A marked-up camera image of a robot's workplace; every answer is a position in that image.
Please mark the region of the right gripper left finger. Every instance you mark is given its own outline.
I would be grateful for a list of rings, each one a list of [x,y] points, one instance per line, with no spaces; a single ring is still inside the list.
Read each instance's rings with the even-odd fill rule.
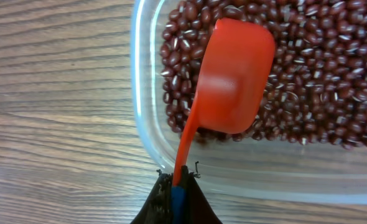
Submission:
[[[171,224],[172,174],[157,170],[159,176],[144,205],[131,224]]]

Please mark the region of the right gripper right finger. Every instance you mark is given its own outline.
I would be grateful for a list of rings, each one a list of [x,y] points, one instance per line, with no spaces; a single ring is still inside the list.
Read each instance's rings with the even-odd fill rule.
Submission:
[[[187,166],[181,167],[180,186],[185,191],[183,224],[222,224],[195,180],[195,174]]]

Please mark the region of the orange measuring scoop blue handle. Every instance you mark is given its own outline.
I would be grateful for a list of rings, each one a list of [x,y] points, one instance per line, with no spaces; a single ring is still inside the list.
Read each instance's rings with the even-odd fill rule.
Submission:
[[[174,223],[182,223],[184,218],[186,193],[179,183],[197,129],[226,134],[247,130],[257,115],[274,52],[274,38],[264,27],[230,18],[217,20],[175,159],[171,193]]]

